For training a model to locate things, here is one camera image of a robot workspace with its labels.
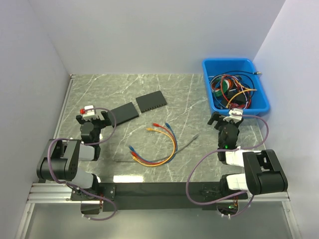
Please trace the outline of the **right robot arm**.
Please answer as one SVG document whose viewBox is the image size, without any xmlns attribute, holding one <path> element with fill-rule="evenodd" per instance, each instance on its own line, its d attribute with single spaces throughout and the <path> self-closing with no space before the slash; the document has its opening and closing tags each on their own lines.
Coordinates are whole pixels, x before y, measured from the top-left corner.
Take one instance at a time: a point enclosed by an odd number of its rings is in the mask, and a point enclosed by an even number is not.
<svg viewBox="0 0 319 239">
<path fill-rule="evenodd" d="M 237 145 L 239 125 L 243 122 L 241 109 L 230 110 L 228 116 L 214 112 L 208 124 L 212 125 L 214 122 L 216 122 L 214 128 L 218 130 L 219 161 L 225 165 L 244 169 L 241 174 L 222 176 L 219 193 L 223 198 L 230 199 L 237 191 L 246 191 L 251 195 L 287 191 L 287 177 L 273 150 L 255 150 Z"/>
</svg>

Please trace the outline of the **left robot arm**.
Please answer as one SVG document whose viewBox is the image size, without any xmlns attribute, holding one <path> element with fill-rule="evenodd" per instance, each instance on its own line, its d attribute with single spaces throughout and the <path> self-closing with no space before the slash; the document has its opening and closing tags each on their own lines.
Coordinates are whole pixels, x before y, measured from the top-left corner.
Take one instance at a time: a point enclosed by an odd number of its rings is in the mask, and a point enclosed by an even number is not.
<svg viewBox="0 0 319 239">
<path fill-rule="evenodd" d="M 78 168 L 79 161 L 96 161 L 100 156 L 101 130 L 112 126 L 108 110 L 99 108 L 99 117 L 93 106 L 80 110 L 76 120 L 80 123 L 80 139 L 57 138 L 50 139 L 39 160 L 36 174 L 40 180 L 54 181 L 66 184 L 75 191 L 82 191 L 83 195 L 94 200 L 99 197 L 99 180 L 95 174 Z"/>
</svg>

